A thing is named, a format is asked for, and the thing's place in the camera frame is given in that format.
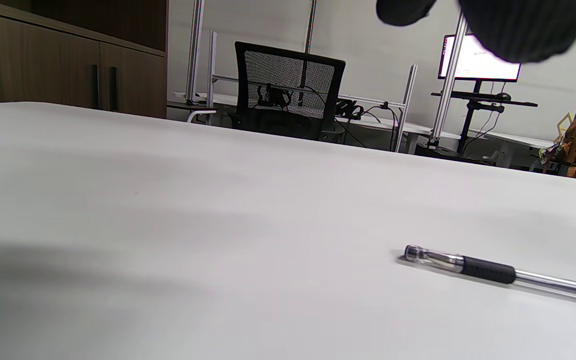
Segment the person's left hand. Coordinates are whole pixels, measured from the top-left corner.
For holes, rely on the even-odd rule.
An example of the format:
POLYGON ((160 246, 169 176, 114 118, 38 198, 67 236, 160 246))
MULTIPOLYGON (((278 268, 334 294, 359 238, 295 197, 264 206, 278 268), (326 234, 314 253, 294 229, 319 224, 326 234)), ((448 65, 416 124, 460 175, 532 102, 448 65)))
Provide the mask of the person's left hand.
POLYGON ((576 41, 576 0, 460 0, 471 34, 499 59, 540 63, 576 41))

